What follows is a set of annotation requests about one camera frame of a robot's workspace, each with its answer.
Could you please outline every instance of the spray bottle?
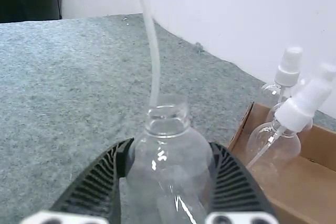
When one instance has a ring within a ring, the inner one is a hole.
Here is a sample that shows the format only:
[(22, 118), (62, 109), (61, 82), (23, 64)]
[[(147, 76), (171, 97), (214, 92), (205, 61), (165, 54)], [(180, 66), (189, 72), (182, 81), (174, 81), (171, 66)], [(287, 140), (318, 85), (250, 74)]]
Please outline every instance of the spray bottle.
[[(326, 83), (331, 85), (335, 76), (336, 76), (336, 66), (323, 62), (319, 65), (318, 70), (316, 71), (316, 73), (314, 73), (312, 78), (324, 80)], [(297, 83), (297, 85), (295, 85), (291, 89), (291, 96), (294, 97), (300, 90), (302, 90), (304, 86), (306, 86), (311, 81), (312, 78), (301, 79)], [(270, 109), (265, 122), (271, 122), (273, 120), (275, 112), (281, 107), (282, 104), (283, 102), (280, 102)], [(308, 131), (312, 128), (312, 126), (313, 126), (313, 120), (310, 120), (302, 131)]]
[(279, 172), (300, 154), (298, 132), (314, 117), (332, 91), (322, 79), (312, 79), (276, 111), (272, 122), (254, 129), (246, 147), (246, 167), (261, 187), (277, 181)]
[(302, 48), (287, 48), (278, 66), (274, 83), (267, 83), (261, 88), (256, 102), (272, 108), (274, 105), (290, 97), (291, 87), (293, 87), (299, 79), (301, 58)]

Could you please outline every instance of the clear plastic bottle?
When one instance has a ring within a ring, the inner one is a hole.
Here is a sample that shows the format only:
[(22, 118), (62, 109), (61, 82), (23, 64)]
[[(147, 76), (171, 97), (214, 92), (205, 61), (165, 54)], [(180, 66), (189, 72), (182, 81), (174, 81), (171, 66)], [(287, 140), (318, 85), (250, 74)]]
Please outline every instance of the clear plastic bottle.
[(203, 223), (213, 168), (208, 141), (190, 126), (186, 99), (159, 95), (128, 154), (134, 221)]
[[(334, 80), (336, 76), (336, 67), (334, 65), (328, 64), (328, 63), (321, 63), (319, 65), (318, 70), (316, 73), (312, 76), (313, 78), (318, 78), (325, 80), (326, 82), (330, 83)], [(310, 79), (301, 79), (297, 85), (295, 85), (291, 89), (291, 96), (294, 96), (296, 93), (298, 93), (304, 86), (306, 86), (309, 82)], [(271, 122), (274, 118), (275, 112), (281, 107), (283, 102), (280, 102), (273, 106), (270, 111), (268, 112), (268, 115), (266, 117), (265, 122)], [(312, 128), (313, 126), (313, 120), (310, 120), (309, 123), (304, 127), (303, 131), (308, 131)]]
[(300, 154), (297, 133), (314, 117), (331, 90), (324, 80), (311, 80), (295, 97), (283, 103), (272, 122), (251, 133), (245, 164), (261, 187), (274, 186), (281, 170)]
[(287, 48), (278, 66), (274, 83), (267, 83), (261, 88), (256, 102), (272, 108), (274, 105), (289, 98), (291, 87), (298, 82), (301, 58), (302, 48)]

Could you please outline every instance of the brown cardboard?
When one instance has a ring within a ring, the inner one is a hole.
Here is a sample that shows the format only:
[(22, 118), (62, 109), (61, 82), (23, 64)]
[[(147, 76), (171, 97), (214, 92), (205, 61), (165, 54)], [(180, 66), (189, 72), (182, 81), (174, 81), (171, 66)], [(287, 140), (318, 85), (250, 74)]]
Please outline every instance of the brown cardboard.
[[(259, 104), (248, 108), (229, 145), (244, 162), (245, 146), (255, 127), (262, 124), (269, 109)], [(264, 188), (280, 224), (336, 223), (336, 132), (314, 125), (301, 135), (302, 150), (281, 174), (279, 186)]]

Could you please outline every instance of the gray carpet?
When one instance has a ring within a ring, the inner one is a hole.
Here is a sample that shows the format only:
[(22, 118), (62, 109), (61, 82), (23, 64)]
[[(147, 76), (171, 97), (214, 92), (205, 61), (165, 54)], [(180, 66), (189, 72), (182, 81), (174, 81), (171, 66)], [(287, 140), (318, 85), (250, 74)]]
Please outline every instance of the gray carpet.
[[(123, 18), (0, 25), (0, 223), (50, 207), (102, 151), (142, 129), (148, 42), (141, 15)], [(262, 83), (157, 28), (162, 91), (187, 95), (193, 126), (227, 144)], [(315, 122), (336, 129), (322, 113)]]

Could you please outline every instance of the clear tubing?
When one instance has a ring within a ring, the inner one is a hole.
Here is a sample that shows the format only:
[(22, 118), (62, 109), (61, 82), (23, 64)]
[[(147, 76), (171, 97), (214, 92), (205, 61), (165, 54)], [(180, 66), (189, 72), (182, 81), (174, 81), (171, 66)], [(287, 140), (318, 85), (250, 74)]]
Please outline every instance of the clear tubing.
[(160, 53), (158, 39), (156, 37), (154, 21), (151, 14), (150, 1), (140, 0), (143, 9), (143, 19), (149, 41), (149, 48), (152, 58), (152, 90), (149, 105), (156, 107), (160, 93)]
[(284, 97), (284, 94), (285, 94), (285, 87), (281, 86), (278, 103), (282, 102), (282, 97)]
[(260, 159), (261, 156), (268, 150), (268, 148), (276, 141), (283, 132), (285, 132), (286, 128), (280, 126), (279, 129), (268, 139), (267, 144), (257, 153), (257, 155), (247, 164), (246, 168), (250, 169), (257, 161)]

